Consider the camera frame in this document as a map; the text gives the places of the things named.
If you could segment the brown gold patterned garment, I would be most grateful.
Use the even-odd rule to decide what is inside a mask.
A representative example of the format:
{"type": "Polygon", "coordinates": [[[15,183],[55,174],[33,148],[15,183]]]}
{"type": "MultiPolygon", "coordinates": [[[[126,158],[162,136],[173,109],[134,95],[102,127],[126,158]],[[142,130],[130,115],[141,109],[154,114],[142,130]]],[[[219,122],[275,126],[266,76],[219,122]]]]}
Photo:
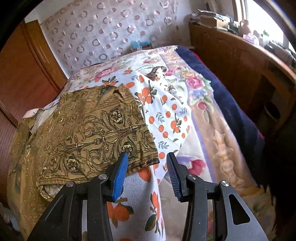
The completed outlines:
{"type": "Polygon", "coordinates": [[[53,110],[18,125],[11,144],[7,197],[28,238],[49,202],[68,181],[102,174],[120,153],[127,174],[159,163],[154,140],[126,84],[64,93],[53,110]]]}

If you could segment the floral bed blanket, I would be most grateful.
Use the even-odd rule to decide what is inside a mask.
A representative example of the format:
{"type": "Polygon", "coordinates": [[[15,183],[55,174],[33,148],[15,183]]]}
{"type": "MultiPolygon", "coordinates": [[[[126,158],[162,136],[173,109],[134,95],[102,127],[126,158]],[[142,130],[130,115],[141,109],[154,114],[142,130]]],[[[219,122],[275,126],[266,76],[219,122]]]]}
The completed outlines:
{"type": "MultiPolygon", "coordinates": [[[[177,48],[167,46],[137,51],[100,65],[104,68],[133,66],[143,72],[149,66],[164,64],[168,72],[183,80],[186,104],[191,110],[191,127],[181,149],[175,153],[177,160],[190,173],[205,181],[229,181],[271,240],[275,237],[275,207],[270,191],[253,179],[236,137],[215,102],[211,81],[193,70],[178,55],[177,48]]],[[[168,170],[158,187],[166,230],[165,240],[180,240],[187,206],[178,202],[174,196],[168,170]]]]}

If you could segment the orange print white sheet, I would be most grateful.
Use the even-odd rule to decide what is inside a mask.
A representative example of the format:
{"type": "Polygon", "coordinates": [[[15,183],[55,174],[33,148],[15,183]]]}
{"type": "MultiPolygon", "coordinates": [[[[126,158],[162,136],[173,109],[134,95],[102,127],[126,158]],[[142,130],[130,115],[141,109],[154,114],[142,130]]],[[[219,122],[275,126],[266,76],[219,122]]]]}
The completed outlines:
{"type": "Polygon", "coordinates": [[[143,72],[133,66],[82,69],[66,83],[38,179],[52,199],[69,179],[86,181],[128,154],[124,191],[107,204],[114,240],[165,240],[159,182],[166,157],[189,135],[191,110],[183,80],[164,64],[143,72]]]}

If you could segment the navy blue blanket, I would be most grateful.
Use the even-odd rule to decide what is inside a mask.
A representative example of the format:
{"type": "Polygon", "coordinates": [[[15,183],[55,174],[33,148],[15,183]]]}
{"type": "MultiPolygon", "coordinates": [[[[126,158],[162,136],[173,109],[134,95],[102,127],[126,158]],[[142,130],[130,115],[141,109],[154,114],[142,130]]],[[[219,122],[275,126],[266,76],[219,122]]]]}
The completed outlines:
{"type": "Polygon", "coordinates": [[[236,137],[247,164],[257,164],[265,141],[255,123],[243,112],[227,88],[197,54],[182,45],[178,45],[176,52],[193,70],[211,81],[215,102],[236,137]]]}

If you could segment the beige pillow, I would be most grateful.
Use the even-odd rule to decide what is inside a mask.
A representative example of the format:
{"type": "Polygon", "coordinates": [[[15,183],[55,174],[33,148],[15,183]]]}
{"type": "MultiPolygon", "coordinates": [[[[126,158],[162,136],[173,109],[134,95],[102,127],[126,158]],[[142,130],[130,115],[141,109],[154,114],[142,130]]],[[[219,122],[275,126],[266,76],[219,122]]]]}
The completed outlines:
{"type": "Polygon", "coordinates": [[[23,115],[22,118],[31,118],[38,112],[38,110],[39,108],[30,109],[23,115]]]}

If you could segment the wooden low cabinet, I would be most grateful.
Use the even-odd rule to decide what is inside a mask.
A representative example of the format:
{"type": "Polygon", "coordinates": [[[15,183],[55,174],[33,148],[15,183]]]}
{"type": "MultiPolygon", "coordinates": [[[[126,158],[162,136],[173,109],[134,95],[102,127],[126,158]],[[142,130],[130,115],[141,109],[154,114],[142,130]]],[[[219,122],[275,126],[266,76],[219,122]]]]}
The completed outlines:
{"type": "Polygon", "coordinates": [[[189,24],[203,63],[229,90],[264,136],[287,121],[295,104],[295,73],[266,49],[232,33],[189,24]]]}

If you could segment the wooden wardrobe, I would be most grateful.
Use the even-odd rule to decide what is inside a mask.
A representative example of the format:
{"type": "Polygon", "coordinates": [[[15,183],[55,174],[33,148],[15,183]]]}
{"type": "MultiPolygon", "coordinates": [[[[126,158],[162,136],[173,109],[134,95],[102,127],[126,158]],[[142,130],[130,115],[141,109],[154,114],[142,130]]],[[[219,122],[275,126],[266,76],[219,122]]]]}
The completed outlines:
{"type": "Polygon", "coordinates": [[[16,127],[28,110],[55,99],[66,80],[38,21],[21,22],[1,50],[1,202],[16,127]]]}

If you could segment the blue bag on box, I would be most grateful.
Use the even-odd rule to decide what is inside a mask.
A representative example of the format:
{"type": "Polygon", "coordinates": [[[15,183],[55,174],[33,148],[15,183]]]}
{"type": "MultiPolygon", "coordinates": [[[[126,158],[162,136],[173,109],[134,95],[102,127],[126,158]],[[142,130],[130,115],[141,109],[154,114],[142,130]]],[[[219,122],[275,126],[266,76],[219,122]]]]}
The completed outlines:
{"type": "Polygon", "coordinates": [[[149,50],[152,49],[152,44],[150,41],[132,41],[130,44],[131,51],[149,50]]]}

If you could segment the pink figurine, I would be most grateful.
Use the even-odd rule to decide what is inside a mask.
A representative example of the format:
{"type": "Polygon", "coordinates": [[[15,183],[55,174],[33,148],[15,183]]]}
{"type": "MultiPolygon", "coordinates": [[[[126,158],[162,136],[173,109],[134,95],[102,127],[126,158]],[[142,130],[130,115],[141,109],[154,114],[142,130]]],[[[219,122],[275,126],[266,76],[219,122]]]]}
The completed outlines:
{"type": "Polygon", "coordinates": [[[251,33],[248,20],[243,19],[240,21],[238,33],[240,37],[243,37],[244,35],[248,35],[249,33],[251,33]]]}

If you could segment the circle patterned sheer curtain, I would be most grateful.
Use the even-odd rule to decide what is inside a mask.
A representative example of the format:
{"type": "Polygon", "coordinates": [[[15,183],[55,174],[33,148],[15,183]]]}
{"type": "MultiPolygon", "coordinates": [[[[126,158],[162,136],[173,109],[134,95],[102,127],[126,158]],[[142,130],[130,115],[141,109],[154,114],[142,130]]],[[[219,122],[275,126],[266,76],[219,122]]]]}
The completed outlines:
{"type": "Polygon", "coordinates": [[[152,47],[185,43],[189,1],[53,1],[57,11],[41,23],[66,77],[130,51],[133,41],[152,47]]]}

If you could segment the stack of papers and boxes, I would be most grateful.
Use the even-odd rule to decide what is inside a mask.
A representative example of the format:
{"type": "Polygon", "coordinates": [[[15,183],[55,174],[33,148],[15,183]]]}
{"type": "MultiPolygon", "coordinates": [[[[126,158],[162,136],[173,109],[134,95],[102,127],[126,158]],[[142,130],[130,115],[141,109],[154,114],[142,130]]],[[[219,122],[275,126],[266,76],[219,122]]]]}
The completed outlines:
{"type": "Polygon", "coordinates": [[[196,24],[208,28],[229,28],[231,19],[228,16],[220,15],[212,11],[197,9],[197,12],[190,15],[190,24],[196,24]]]}

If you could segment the window with wooden frame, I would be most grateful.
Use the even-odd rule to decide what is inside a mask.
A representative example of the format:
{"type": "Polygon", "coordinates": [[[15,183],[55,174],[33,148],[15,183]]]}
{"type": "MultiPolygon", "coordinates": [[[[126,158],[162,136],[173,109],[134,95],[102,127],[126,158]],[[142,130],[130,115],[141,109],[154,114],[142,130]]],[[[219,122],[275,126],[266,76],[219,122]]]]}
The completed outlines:
{"type": "Polygon", "coordinates": [[[295,49],[283,30],[259,4],[255,1],[232,1],[232,4],[240,26],[248,25],[250,32],[265,35],[270,41],[295,54],[295,49]]]}

